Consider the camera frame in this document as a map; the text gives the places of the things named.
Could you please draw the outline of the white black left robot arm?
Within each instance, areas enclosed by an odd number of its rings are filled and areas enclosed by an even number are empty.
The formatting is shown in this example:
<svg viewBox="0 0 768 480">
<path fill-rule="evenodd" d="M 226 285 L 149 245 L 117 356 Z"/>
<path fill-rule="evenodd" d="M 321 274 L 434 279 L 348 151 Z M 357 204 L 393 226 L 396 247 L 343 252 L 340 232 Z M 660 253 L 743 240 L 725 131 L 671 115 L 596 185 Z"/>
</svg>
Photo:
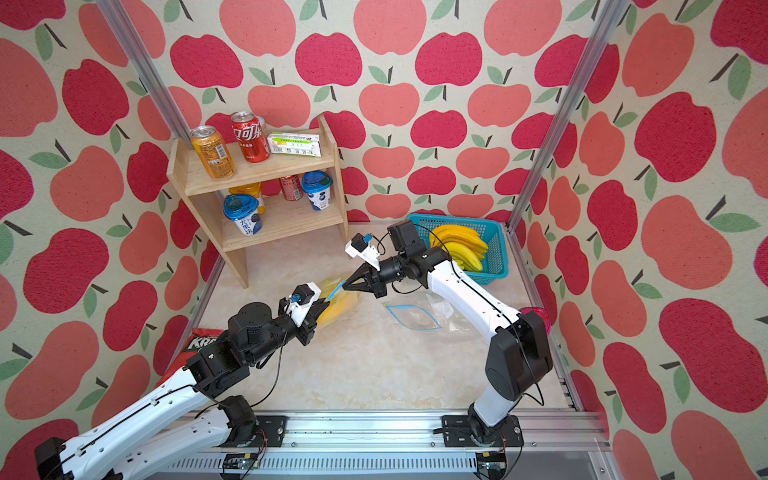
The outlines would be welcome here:
<svg viewBox="0 0 768 480">
<path fill-rule="evenodd" d="M 200 450 L 266 447 L 269 438 L 250 403 L 223 394 L 290 340 L 308 344 L 328 306 L 324 298 L 283 301 L 278 316 L 261 302 L 242 307 L 229 330 L 150 393 L 83 434 L 37 446 L 38 477 L 147 479 Z"/>
</svg>

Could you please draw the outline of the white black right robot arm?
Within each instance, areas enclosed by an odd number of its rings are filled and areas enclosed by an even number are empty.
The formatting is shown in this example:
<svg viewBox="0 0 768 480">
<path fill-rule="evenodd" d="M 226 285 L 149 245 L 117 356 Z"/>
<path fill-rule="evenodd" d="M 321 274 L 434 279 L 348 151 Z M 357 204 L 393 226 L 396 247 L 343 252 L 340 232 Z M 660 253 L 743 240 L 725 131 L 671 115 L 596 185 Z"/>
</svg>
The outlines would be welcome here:
<svg viewBox="0 0 768 480">
<path fill-rule="evenodd" d="M 355 235 L 345 251 L 363 263 L 343 288 L 382 298 L 395 283 L 414 280 L 475 327 L 488 345 L 487 385 L 469 406 L 461 427 L 477 445 L 492 447 L 510 439 L 511 411 L 553 368 L 549 320 L 542 310 L 516 310 L 504 304 L 467 275 L 466 267 L 474 271 L 481 267 L 475 254 L 485 249 L 483 242 L 473 247 L 453 242 L 443 228 L 429 231 L 423 239 L 426 230 L 410 220 L 390 225 L 387 232 L 395 253 L 385 259 L 379 257 L 376 239 Z"/>
</svg>

